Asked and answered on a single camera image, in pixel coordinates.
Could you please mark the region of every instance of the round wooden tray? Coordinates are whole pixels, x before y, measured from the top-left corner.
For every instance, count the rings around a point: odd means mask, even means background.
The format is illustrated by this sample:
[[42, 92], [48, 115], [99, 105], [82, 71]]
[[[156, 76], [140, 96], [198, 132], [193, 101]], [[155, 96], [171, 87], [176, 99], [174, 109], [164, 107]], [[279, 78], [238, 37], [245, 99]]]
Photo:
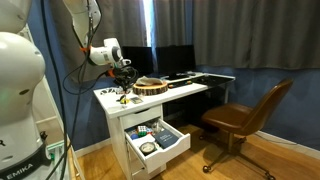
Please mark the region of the round wooden tray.
[[138, 84], [134, 84], [132, 87], [133, 93], [137, 95], [144, 96], [152, 96], [164, 93], [168, 91], [168, 84], [163, 82], [162, 84], [150, 85], [150, 86], [142, 86]]

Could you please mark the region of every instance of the black screen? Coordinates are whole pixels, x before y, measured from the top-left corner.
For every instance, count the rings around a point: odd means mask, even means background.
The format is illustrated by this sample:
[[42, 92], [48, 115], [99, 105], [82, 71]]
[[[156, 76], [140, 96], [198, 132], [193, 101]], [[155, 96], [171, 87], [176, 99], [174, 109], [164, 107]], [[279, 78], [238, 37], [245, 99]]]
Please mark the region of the black screen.
[[193, 45], [157, 47], [156, 53], [159, 74], [169, 75], [170, 80], [196, 68]]
[[153, 73], [152, 49], [151, 47], [122, 46], [122, 56], [131, 60], [131, 67], [139, 72], [139, 76]]

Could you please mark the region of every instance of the desk drawer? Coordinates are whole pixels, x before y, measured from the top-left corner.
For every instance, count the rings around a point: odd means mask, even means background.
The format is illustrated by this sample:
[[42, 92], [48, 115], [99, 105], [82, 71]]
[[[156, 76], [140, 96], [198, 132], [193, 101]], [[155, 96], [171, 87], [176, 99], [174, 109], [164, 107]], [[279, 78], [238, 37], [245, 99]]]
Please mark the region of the desk drawer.
[[144, 123], [151, 119], [160, 118], [162, 115], [162, 106], [155, 106], [139, 112], [135, 112], [121, 117], [122, 125], [124, 129], [135, 126], [137, 124]]
[[161, 167], [171, 159], [175, 158], [176, 156], [190, 148], [190, 134], [182, 134], [161, 119], [158, 120], [158, 123], [160, 123], [164, 129], [172, 132], [179, 139], [169, 147], [165, 149], [158, 149], [148, 155], [144, 155], [140, 151], [139, 147], [134, 145], [133, 140], [130, 138], [130, 135], [125, 132], [128, 144], [134, 150], [140, 161], [144, 164], [148, 173], [151, 173], [155, 169]]

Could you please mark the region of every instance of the drawer handle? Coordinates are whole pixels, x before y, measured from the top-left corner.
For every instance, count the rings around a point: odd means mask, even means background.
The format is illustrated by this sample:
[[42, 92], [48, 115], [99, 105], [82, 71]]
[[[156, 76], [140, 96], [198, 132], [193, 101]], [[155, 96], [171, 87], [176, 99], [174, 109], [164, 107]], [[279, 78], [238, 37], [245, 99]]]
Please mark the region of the drawer handle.
[[135, 114], [139, 114], [139, 113], [142, 113], [142, 112], [145, 112], [145, 111], [148, 111], [150, 108], [148, 109], [144, 109], [144, 110], [141, 110], [141, 111], [138, 111], [138, 112], [135, 112]]

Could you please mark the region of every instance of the brown office chair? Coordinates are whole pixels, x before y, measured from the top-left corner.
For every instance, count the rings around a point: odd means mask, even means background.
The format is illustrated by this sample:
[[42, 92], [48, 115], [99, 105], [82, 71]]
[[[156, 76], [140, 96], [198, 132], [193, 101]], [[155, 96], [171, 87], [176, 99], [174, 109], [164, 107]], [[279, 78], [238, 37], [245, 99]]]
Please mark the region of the brown office chair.
[[227, 103], [206, 111], [201, 117], [202, 121], [208, 126], [220, 128], [228, 133], [228, 150], [221, 153], [209, 166], [204, 166], [203, 172], [209, 172], [211, 167], [225, 155], [235, 153], [235, 155], [240, 156], [264, 170], [267, 179], [275, 179], [267, 169], [244, 156], [239, 151], [234, 151], [233, 139], [234, 134], [247, 136], [262, 129], [274, 109], [290, 89], [292, 83], [292, 79], [282, 80], [265, 94], [260, 102], [253, 108], [236, 103]]

